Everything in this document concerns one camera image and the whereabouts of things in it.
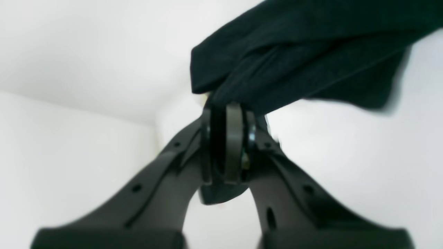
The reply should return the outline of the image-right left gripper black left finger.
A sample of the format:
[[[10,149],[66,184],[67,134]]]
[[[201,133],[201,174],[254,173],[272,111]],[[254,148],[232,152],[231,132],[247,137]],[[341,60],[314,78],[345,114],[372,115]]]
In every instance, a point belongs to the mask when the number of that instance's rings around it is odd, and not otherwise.
[[[117,194],[82,218],[38,231],[32,249],[184,249],[190,199],[222,186],[222,108],[207,104]]]

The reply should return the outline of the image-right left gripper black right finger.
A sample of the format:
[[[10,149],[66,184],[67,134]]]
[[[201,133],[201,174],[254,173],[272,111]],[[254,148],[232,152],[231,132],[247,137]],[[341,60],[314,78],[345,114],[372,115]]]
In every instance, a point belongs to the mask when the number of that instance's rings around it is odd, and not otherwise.
[[[282,152],[254,114],[226,106],[226,184],[245,184],[256,203],[261,249],[413,249],[406,230],[359,216]]]

